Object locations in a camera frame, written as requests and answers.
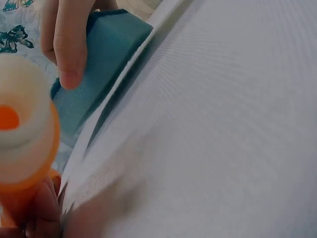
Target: white fabric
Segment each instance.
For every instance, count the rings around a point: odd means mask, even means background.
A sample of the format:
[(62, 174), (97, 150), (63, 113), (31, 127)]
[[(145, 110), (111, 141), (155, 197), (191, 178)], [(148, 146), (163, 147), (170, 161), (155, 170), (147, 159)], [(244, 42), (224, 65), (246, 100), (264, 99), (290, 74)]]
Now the white fabric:
[(83, 157), (84, 128), (64, 237), (316, 237), (316, 12), (194, 0)]

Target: blue sponge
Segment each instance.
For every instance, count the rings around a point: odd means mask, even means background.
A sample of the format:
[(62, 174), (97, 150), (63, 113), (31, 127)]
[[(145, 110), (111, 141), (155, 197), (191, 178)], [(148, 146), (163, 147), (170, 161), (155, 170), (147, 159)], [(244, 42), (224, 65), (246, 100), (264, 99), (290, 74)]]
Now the blue sponge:
[(64, 134), (75, 133), (100, 105), (152, 29), (151, 25), (122, 9), (90, 15), (88, 58), (82, 83), (75, 90), (67, 91), (57, 79), (51, 89)]

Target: finger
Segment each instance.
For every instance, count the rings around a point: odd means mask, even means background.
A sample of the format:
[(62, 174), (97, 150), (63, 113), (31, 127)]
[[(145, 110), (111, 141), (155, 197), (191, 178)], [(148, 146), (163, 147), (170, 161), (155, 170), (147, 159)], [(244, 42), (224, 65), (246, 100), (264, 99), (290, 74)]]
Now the finger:
[(54, 202), (58, 206), (57, 195), (56, 195), (56, 192), (55, 192), (55, 188), (54, 188), (54, 184), (53, 184), (52, 179), (49, 176), (46, 176), (44, 178), (43, 182), (46, 183), (46, 185), (49, 187), (49, 189), (50, 189), (50, 191), (52, 193)]
[(58, 11), (58, 0), (45, 0), (41, 16), (41, 49), (43, 54), (57, 65), (53, 41)]
[(23, 238), (24, 233), (18, 228), (1, 228), (0, 238)]
[(76, 88), (87, 60), (86, 25), (94, 0), (63, 0), (58, 6), (54, 51), (61, 85)]
[(56, 238), (59, 235), (59, 208), (52, 194), (52, 190), (46, 184), (41, 183), (40, 188), (33, 201), (33, 210), (35, 213), (34, 221), (29, 221), (27, 224), (28, 237), (35, 238)]

